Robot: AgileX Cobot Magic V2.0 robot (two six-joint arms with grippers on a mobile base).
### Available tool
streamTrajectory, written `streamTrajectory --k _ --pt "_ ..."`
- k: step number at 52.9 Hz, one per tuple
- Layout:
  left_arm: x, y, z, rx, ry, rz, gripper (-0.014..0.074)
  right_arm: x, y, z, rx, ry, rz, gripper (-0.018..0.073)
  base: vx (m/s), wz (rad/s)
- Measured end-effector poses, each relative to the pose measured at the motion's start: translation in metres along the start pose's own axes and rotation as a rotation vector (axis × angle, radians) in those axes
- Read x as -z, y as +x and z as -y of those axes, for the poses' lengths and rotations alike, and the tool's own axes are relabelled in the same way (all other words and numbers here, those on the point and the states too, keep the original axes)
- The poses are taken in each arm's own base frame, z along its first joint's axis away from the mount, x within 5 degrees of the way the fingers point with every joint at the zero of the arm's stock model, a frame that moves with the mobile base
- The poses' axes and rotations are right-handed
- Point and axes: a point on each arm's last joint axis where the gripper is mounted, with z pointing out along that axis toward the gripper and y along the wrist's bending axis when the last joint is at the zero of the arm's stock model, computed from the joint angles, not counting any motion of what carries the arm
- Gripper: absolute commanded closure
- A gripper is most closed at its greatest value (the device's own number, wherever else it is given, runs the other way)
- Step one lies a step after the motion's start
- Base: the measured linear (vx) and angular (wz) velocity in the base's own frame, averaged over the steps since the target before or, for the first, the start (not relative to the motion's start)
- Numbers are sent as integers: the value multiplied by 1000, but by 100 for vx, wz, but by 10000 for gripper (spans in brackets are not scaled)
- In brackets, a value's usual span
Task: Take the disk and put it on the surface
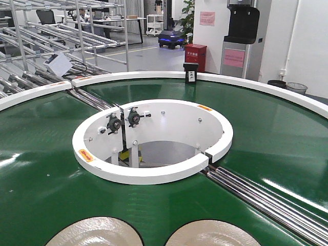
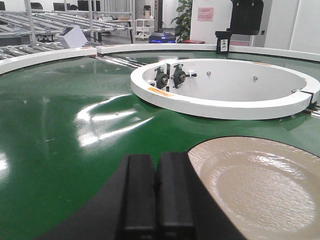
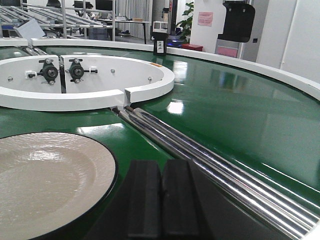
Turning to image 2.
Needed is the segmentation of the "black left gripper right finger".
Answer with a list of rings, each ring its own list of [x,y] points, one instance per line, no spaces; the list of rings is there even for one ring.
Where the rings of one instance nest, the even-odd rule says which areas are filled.
[[[184,169],[183,155],[165,152],[157,167],[158,229],[161,240],[192,240],[194,221]]]

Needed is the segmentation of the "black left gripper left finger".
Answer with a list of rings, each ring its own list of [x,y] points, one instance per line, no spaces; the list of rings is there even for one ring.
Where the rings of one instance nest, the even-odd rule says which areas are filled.
[[[116,240],[155,240],[154,163],[148,154],[126,155],[115,171],[120,193]]]

